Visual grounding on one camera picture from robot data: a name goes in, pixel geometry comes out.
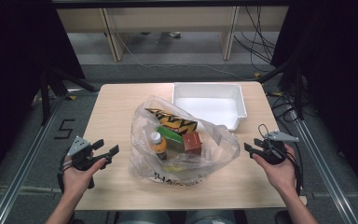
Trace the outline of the white plastic bin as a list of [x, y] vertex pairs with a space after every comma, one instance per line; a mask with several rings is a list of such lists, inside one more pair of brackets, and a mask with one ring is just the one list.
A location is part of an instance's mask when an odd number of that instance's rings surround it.
[[193, 117], [235, 131], [247, 111], [240, 84], [180, 82], [173, 86], [172, 103]]

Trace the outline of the orange juice bottle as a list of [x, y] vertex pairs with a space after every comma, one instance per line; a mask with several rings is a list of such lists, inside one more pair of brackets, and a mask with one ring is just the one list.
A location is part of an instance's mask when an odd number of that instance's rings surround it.
[[158, 132], [153, 132], [150, 134], [150, 142], [152, 149], [156, 155], [163, 161], [167, 159], [167, 142]]

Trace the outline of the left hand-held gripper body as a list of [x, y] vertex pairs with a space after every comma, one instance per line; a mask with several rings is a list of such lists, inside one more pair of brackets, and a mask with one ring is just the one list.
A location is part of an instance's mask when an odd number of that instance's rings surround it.
[[94, 149], [91, 145], [88, 140], [77, 136], [74, 143], [70, 146], [67, 155], [72, 159], [72, 165], [77, 170], [87, 171], [97, 162], [93, 156]]

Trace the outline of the brown carton box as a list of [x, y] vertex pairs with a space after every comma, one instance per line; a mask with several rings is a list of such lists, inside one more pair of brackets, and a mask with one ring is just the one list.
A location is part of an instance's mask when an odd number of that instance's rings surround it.
[[185, 153], [201, 155], [202, 142], [197, 132], [186, 133], [183, 135]]

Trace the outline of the person's right leg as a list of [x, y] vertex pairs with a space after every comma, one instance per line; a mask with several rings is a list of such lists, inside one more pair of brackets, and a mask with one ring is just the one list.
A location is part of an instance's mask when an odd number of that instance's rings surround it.
[[186, 224], [236, 224], [231, 210], [196, 210], [186, 212]]

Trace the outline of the person's right hand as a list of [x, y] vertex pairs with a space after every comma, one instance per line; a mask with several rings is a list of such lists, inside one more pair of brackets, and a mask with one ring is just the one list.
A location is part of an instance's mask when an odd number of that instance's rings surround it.
[[295, 168], [288, 159], [285, 159], [282, 163], [276, 165], [269, 164], [256, 154], [253, 155], [253, 159], [265, 171], [268, 182], [273, 188], [279, 193], [292, 192], [297, 196]]

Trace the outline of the person's leg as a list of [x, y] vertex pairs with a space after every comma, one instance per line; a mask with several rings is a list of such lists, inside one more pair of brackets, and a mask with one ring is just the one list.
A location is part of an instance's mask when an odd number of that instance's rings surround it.
[[236, 224], [231, 210], [196, 210], [186, 212], [186, 224]]
[[126, 211], [120, 212], [117, 224], [171, 224], [166, 212]]

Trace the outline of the clear plastic bag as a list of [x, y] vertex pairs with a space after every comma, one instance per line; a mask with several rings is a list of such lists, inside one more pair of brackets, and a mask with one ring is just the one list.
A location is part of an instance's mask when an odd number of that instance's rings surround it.
[[[150, 134], [162, 125], [153, 114], [146, 111], [147, 108], [161, 109], [196, 121], [198, 127], [195, 132], [199, 134], [202, 143], [201, 155], [185, 153], [184, 143], [177, 143], [162, 136], [167, 142], [167, 159], [161, 160], [152, 149]], [[238, 158], [240, 149], [236, 136], [230, 133], [226, 126], [195, 118], [182, 108], [157, 96], [151, 96], [137, 107], [132, 116], [129, 171], [142, 179], [172, 186], [191, 186]], [[178, 165], [184, 167], [184, 170], [168, 173], [163, 171], [164, 165]]]

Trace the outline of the black curtain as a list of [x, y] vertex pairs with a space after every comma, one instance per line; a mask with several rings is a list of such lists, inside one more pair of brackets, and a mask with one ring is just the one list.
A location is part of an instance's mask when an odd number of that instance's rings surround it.
[[50, 67], [84, 76], [52, 0], [0, 0], [0, 164]]
[[272, 64], [285, 62], [318, 9], [322, 30], [302, 63], [324, 124], [358, 176], [358, 0], [296, 0], [285, 16]]

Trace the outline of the yellow item in bag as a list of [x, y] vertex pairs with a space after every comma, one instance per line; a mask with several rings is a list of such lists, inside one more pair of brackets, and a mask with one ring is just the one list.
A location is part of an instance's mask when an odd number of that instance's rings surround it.
[[163, 171], [168, 173], [177, 173], [182, 172], [184, 170], [184, 167], [178, 165], [164, 165], [162, 169]]

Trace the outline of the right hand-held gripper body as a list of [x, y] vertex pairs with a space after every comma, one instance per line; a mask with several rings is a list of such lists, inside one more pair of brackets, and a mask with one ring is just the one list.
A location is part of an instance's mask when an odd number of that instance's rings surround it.
[[264, 160], [269, 164], [282, 163], [287, 156], [286, 142], [298, 142], [299, 138], [288, 133], [275, 130], [263, 135], [262, 148], [266, 156]]

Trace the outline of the black yellow chips bag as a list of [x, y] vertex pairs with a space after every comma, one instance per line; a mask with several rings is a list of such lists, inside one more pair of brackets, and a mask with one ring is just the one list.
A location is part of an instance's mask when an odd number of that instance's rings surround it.
[[162, 126], [179, 135], [193, 133], [197, 130], [198, 123], [194, 120], [184, 119], [156, 108], [147, 108], [146, 111], [153, 114]]

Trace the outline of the beige wooden desk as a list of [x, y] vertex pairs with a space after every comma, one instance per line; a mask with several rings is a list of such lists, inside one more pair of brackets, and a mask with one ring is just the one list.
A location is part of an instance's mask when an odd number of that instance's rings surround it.
[[225, 61], [230, 58], [236, 32], [252, 32], [261, 22], [263, 32], [282, 29], [287, 7], [123, 7], [60, 9], [68, 33], [104, 33], [119, 62], [124, 44], [138, 32], [217, 32]]

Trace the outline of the person's left hand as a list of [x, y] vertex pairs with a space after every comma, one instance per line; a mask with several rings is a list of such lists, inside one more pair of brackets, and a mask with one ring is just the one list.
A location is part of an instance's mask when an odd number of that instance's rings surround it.
[[81, 198], [89, 187], [93, 175], [102, 168], [105, 159], [96, 161], [88, 170], [79, 171], [73, 165], [67, 164], [63, 169], [64, 197]]

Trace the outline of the green snack packet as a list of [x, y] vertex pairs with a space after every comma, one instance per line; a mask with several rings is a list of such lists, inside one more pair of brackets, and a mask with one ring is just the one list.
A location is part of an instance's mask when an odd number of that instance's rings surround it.
[[177, 143], [183, 143], [183, 137], [168, 128], [162, 126], [157, 127], [157, 132], [164, 136], [166, 139], [170, 139]]

